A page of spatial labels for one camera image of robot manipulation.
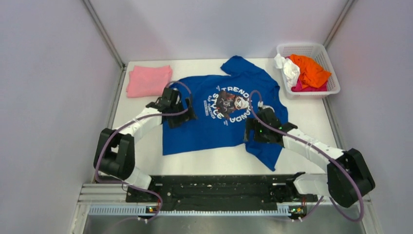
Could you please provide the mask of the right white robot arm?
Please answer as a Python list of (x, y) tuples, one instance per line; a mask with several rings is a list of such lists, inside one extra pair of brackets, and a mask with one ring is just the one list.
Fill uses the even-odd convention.
[(285, 188), (286, 196), (292, 201), (298, 201), (304, 195), (323, 195), (349, 208), (375, 188), (375, 181), (359, 150), (334, 148), (305, 134), (295, 124), (281, 124), (270, 108), (260, 108), (256, 118), (246, 119), (244, 139), (277, 144), (323, 170), (322, 174), (296, 173)]

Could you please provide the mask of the blue printed t-shirt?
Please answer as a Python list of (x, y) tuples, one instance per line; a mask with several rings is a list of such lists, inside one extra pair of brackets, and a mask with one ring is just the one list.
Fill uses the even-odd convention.
[(288, 121), (280, 86), (264, 69), (233, 56), (221, 70), (222, 75), (186, 77), (173, 84), (183, 96), (192, 95), (197, 118), (174, 129), (163, 125), (163, 155), (243, 144), (245, 122), (258, 112), (260, 100), (281, 123)]

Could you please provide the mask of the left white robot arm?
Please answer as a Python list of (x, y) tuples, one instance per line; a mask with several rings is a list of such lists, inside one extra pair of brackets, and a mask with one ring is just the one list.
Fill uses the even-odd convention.
[(167, 123), (178, 128), (183, 123), (197, 118), (192, 105), (193, 97), (182, 98), (177, 88), (164, 88), (154, 102), (148, 103), (140, 114), (116, 128), (105, 128), (98, 139), (94, 158), (96, 173), (102, 172), (124, 184), (138, 188), (137, 194), (144, 201), (156, 196), (150, 175), (136, 165), (135, 145), (153, 128)]

